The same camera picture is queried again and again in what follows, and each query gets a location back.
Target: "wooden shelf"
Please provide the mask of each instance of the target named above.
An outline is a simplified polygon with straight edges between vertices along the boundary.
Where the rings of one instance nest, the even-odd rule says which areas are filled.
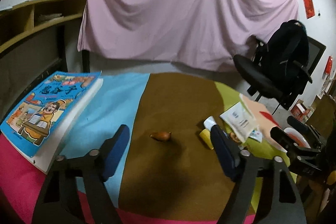
[[[32,0],[0,12],[0,58],[29,36],[51,26],[81,18],[86,0]],[[63,17],[39,23],[40,15],[61,13]]]

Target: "chair armrest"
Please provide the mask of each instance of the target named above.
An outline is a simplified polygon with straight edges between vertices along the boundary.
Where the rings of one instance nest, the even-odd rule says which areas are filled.
[[[258,37],[255,37],[255,40],[257,41],[258,46],[264,46],[266,43],[259,39]]]
[[[294,65],[296,65],[296,66],[298,66],[305,74],[306,74],[306,76],[307,76],[307,78],[308,78],[308,81],[310,82],[310,83],[313,83],[313,79],[310,77],[310,74],[308,73],[308,70],[307,70],[307,68],[306,67],[304,67],[303,65],[301,65],[299,62],[297,62],[296,60],[294,60],[293,61],[293,64]]]

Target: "black backpack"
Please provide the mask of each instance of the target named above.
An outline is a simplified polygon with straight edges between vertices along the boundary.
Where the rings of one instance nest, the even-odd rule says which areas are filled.
[[[260,64],[265,74],[285,94],[290,94],[293,86],[295,92],[302,94],[307,84],[307,78],[293,61],[304,67],[309,59],[309,43],[305,26],[297,20],[281,24],[267,44],[258,46],[253,60]]]

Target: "book cover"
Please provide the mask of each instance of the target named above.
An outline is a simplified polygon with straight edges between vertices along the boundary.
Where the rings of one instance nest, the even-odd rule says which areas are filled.
[[[33,157],[99,76],[100,72],[56,71],[18,103],[0,125],[1,132],[24,154]]]

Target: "concrete floor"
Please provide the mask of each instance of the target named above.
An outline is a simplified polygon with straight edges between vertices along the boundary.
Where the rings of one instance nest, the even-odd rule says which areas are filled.
[[[91,71],[102,70],[103,75],[115,75],[126,72],[179,72],[224,83],[253,100],[258,95],[257,93],[251,97],[247,93],[249,84],[237,72],[213,72],[194,69],[179,63],[105,59],[93,53],[90,54],[90,67]],[[275,99],[261,98],[259,102],[263,103],[270,113],[273,113],[278,105]],[[290,112],[280,106],[273,115],[273,118],[279,123],[281,128],[286,128],[288,127],[286,120],[289,115],[291,115]]]

